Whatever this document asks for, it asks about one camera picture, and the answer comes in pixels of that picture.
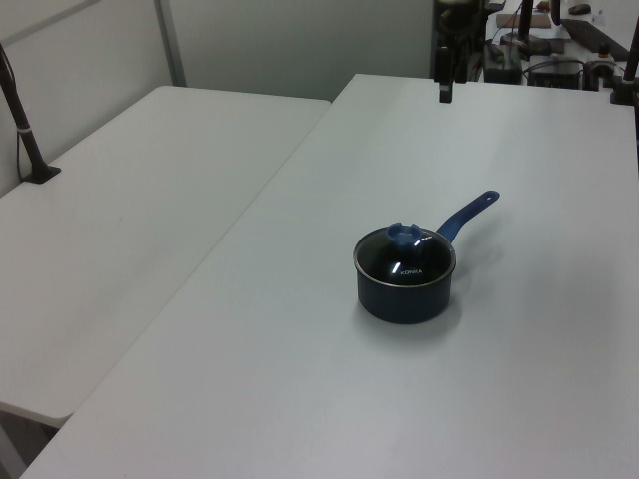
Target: white table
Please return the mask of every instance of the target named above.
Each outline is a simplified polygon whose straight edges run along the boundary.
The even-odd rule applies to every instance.
[[[446,313],[363,310],[360,237],[488,189]],[[24,478],[634,478],[638,216],[605,95],[357,76]]]
[[[0,409],[62,425],[328,105],[160,88],[0,199]]]

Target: equipment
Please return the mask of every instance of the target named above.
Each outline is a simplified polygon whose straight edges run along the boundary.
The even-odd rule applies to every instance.
[[[579,42],[591,52],[597,53],[599,51],[599,46],[602,43],[607,43],[610,45],[610,55],[612,55],[612,58],[614,58],[617,62],[625,62],[628,60],[628,50],[615,42],[592,23],[584,20],[563,19],[561,20],[561,25],[563,25],[563,27],[568,31],[573,40]]]
[[[535,57],[528,70],[528,86],[579,90],[581,66],[576,58]]]
[[[550,1],[550,16],[555,25],[559,25],[561,21],[559,2],[560,0]],[[548,40],[530,35],[533,3],[533,0],[522,0],[517,33],[504,35],[500,42],[502,45],[516,45],[519,47],[519,52],[527,59],[534,55],[550,55],[552,53],[552,45]]]
[[[483,1],[436,0],[435,28],[439,33],[435,54],[435,82],[439,102],[452,102],[452,84],[468,80],[470,45],[483,18]]]
[[[31,131],[31,126],[27,120],[27,115],[24,113],[20,97],[18,97],[18,90],[16,88],[16,81],[13,76],[13,70],[9,64],[6,53],[2,45],[0,45],[0,86],[9,104],[11,115],[16,123],[18,134],[22,138],[24,148],[27,150],[29,159],[31,160],[31,175],[24,178],[23,181],[29,183],[35,183],[42,185],[51,178],[60,173],[60,169],[56,167],[50,167],[42,159],[40,149],[36,143],[36,139]]]
[[[484,45],[483,49],[484,82],[508,85],[521,83],[521,59],[517,47]]]
[[[635,79],[639,64],[639,18],[635,27],[635,35],[628,54],[628,64],[621,80],[613,80],[613,91],[610,94],[610,103],[615,105],[633,105],[634,97],[639,92],[639,84]]]

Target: black stand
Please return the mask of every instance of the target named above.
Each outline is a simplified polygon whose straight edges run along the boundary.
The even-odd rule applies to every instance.
[[[634,94],[639,91],[635,81],[637,64],[639,64],[639,18],[637,19],[635,35],[632,39],[630,53],[628,54],[626,71],[622,79],[613,79],[613,91],[610,94],[610,103],[613,105],[632,106],[634,104]]]
[[[6,55],[1,45],[0,57],[0,85],[2,86],[2,91],[5,98],[7,99],[7,103],[9,104],[9,109],[11,110],[11,115],[13,115],[13,120],[16,122],[18,134],[20,135],[20,138],[22,138],[24,148],[29,155],[29,159],[31,160],[31,174],[24,178],[23,181],[42,185],[46,181],[59,174],[60,169],[50,167],[42,159],[40,149],[38,148],[36,139],[33,136],[33,132],[31,131],[31,126],[29,125],[29,121],[27,120],[27,115],[24,113],[22,103],[20,102],[20,97],[18,97],[18,90],[16,89],[15,79],[11,74],[9,65],[5,61]]]
[[[482,12],[483,5],[478,0],[435,2],[439,39],[434,81],[439,84],[439,103],[452,103],[453,83],[468,80],[468,46],[479,29]]]

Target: white wall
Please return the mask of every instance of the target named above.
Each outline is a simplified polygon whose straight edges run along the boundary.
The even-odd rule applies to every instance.
[[[5,50],[47,162],[171,84],[153,0],[101,0]],[[15,135],[0,95],[0,196],[18,183]]]
[[[433,0],[168,1],[189,87],[332,101],[355,73],[430,72]]]

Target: lid knob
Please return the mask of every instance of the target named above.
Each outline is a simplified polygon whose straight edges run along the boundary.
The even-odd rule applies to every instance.
[[[390,225],[386,230],[388,238],[397,246],[415,246],[421,240],[422,229],[415,223],[412,226],[405,226],[402,223]]]

